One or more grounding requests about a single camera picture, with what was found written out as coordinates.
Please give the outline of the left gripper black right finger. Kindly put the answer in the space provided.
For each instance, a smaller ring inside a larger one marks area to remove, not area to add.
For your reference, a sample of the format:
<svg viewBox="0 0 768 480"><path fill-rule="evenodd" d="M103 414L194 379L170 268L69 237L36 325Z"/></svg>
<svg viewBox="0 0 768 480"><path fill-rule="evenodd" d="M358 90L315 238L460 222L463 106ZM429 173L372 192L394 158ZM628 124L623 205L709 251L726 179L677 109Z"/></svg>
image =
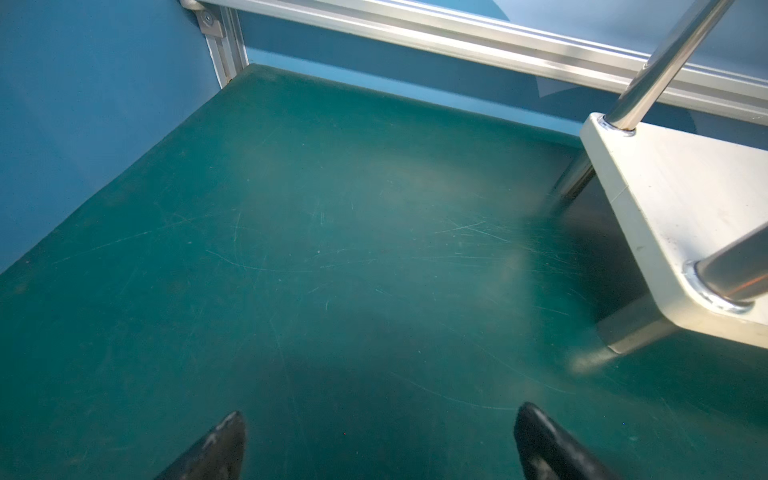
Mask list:
<svg viewBox="0 0 768 480"><path fill-rule="evenodd" d="M531 402L517 413L514 438L525 479L617 479L568 431Z"/></svg>

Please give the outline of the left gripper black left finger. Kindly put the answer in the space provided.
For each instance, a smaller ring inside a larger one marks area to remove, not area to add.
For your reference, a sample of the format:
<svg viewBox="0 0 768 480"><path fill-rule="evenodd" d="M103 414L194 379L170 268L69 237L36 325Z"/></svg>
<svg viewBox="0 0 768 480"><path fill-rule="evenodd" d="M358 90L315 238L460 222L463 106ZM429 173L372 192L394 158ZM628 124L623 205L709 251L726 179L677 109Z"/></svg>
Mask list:
<svg viewBox="0 0 768 480"><path fill-rule="evenodd" d="M156 479L239 479L246 448L246 424L233 411L202 435Z"/></svg>

